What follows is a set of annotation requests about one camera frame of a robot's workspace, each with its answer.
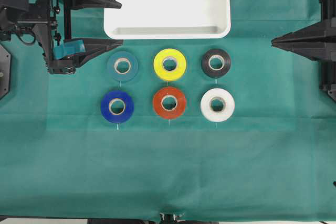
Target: red tape roll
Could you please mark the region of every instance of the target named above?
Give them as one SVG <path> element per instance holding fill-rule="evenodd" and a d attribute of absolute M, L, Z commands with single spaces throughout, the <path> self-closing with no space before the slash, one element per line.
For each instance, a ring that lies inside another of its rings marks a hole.
<path fill-rule="evenodd" d="M 163 106 L 163 100 L 167 97 L 174 97 L 176 100 L 176 107 L 172 110 L 167 110 Z M 153 106 L 156 113 L 167 120 L 176 119 L 181 116 L 186 107 L 186 99 L 181 90 L 174 87 L 166 87 L 160 89 L 153 98 Z"/>

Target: teal tape roll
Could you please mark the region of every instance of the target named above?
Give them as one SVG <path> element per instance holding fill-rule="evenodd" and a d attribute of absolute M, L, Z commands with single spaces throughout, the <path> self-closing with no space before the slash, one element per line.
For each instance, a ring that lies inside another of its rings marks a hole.
<path fill-rule="evenodd" d="M 126 71 L 118 70 L 118 65 L 122 63 L 128 65 L 128 69 Z M 110 77 L 120 82 L 132 80 L 137 75 L 138 69 L 139 65 L 136 57 L 126 51 L 114 53 L 107 63 L 107 72 Z"/>

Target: white tape roll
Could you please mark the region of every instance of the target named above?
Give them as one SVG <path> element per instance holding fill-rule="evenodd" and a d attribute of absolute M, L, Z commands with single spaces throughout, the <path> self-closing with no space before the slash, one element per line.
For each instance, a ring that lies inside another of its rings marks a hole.
<path fill-rule="evenodd" d="M 214 111 L 212 102 L 220 100 L 223 103 L 221 111 Z M 201 100 L 202 114 L 209 121 L 220 123 L 228 120 L 235 111 L 235 100 L 232 95 L 224 89 L 211 89 L 207 91 Z"/>

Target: black tape roll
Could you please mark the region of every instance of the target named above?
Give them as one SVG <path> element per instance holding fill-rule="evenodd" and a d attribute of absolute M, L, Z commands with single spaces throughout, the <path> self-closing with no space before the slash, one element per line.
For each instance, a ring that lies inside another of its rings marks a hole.
<path fill-rule="evenodd" d="M 214 69 L 210 65 L 212 59 L 219 59 L 222 62 L 220 69 Z M 202 58 L 203 72 L 211 78 L 220 78 L 229 72 L 231 68 L 231 58 L 226 51 L 221 49 L 211 49 Z"/>

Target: blue tape roll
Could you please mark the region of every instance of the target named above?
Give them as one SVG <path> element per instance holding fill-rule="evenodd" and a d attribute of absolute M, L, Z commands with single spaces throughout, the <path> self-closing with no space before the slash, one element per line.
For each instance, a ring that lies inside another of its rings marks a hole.
<path fill-rule="evenodd" d="M 120 114 L 113 114 L 111 105 L 113 101 L 122 101 L 124 110 Z M 102 116 L 111 123 L 124 123 L 132 117 L 134 112 L 134 102 L 124 91 L 114 90 L 105 95 L 100 103 Z"/>
<path fill-rule="evenodd" d="M 129 70 L 126 73 L 120 73 L 117 70 L 119 62 L 127 62 L 129 64 Z M 114 53 L 108 63 L 107 72 L 116 81 L 127 82 L 132 80 L 138 73 L 139 65 L 135 56 L 126 51 L 120 51 Z"/>

